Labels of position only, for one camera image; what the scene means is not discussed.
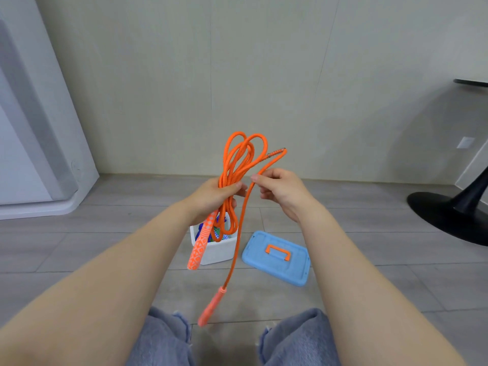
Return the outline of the person's right hand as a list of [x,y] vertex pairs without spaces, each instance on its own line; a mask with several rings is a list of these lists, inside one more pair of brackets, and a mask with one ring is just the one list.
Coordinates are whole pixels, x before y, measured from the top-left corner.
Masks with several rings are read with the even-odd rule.
[[299,225],[311,223],[312,219],[324,220],[330,217],[326,208],[308,191],[302,180],[294,173],[282,168],[270,168],[262,174],[254,174],[251,181],[259,186],[278,184],[280,200],[273,201],[285,215]]

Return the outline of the person's left hand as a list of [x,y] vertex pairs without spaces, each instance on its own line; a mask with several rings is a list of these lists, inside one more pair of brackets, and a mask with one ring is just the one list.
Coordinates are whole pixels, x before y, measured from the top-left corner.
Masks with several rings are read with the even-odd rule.
[[204,182],[196,191],[187,196],[182,202],[185,211],[187,226],[197,225],[203,222],[211,212],[219,209],[225,202],[230,201],[231,207],[235,208],[237,202],[235,196],[246,196],[248,186],[245,185],[244,195],[221,195],[219,179],[212,178]]

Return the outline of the person's right forearm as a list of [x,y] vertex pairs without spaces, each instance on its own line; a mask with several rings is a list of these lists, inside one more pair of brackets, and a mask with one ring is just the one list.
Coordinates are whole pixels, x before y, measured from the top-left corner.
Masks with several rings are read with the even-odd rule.
[[467,366],[320,203],[295,211],[343,366]]

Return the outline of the person's left forearm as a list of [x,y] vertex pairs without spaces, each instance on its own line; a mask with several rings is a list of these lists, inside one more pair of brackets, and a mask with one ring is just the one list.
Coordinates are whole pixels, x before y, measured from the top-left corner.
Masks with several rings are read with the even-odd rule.
[[39,295],[0,328],[0,366],[123,366],[190,225],[190,196]]

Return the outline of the white storage box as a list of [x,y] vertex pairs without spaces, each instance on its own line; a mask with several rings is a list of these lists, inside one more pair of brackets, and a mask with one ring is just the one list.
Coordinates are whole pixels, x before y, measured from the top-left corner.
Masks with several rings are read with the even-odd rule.
[[[197,235],[199,235],[200,233],[200,225],[193,225],[189,227],[192,246],[195,245]],[[225,216],[224,225],[226,228],[230,226],[228,214],[226,214]],[[224,237],[226,238],[221,240],[220,242],[209,241],[207,243],[203,257],[200,261],[200,266],[216,264],[233,259],[235,245],[237,241],[237,234],[238,231],[231,235],[225,235]]]

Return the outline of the person's right leg in jeans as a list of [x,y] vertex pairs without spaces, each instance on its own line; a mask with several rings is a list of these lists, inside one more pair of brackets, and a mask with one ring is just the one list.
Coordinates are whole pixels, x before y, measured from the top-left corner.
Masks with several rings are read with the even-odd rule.
[[329,319],[319,308],[267,327],[258,355],[263,366],[341,366]]

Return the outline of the person's leg in jeans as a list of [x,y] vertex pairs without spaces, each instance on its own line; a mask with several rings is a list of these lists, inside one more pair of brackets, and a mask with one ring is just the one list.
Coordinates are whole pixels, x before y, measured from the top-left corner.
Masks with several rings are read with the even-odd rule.
[[319,308],[267,327],[258,355],[263,366],[341,366],[329,319]]
[[125,366],[195,366],[191,325],[178,312],[151,307]]

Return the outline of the person's left leg in jeans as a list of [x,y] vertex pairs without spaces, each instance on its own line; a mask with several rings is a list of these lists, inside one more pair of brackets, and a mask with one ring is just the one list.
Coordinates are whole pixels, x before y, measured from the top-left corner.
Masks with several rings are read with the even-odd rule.
[[178,312],[151,307],[125,366],[195,366],[191,325]]

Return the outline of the white panel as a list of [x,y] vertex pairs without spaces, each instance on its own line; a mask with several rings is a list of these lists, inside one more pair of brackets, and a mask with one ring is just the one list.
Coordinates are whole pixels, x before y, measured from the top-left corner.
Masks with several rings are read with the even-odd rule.
[[459,194],[463,194],[481,174],[488,169],[488,138],[484,144],[479,148],[468,166],[461,173],[460,177],[455,182],[455,186],[459,189],[453,199],[457,199]]

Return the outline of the white cabinet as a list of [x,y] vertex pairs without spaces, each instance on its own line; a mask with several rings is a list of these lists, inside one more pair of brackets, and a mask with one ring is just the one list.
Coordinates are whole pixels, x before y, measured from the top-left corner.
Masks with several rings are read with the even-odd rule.
[[35,0],[0,0],[0,220],[74,211],[99,178]]

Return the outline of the black pedestal table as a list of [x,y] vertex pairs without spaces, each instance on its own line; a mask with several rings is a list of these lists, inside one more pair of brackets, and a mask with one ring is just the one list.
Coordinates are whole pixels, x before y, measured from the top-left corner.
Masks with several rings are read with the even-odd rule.
[[458,239],[488,247],[488,213],[478,208],[488,188],[488,166],[454,197],[415,192],[406,201],[424,221]]

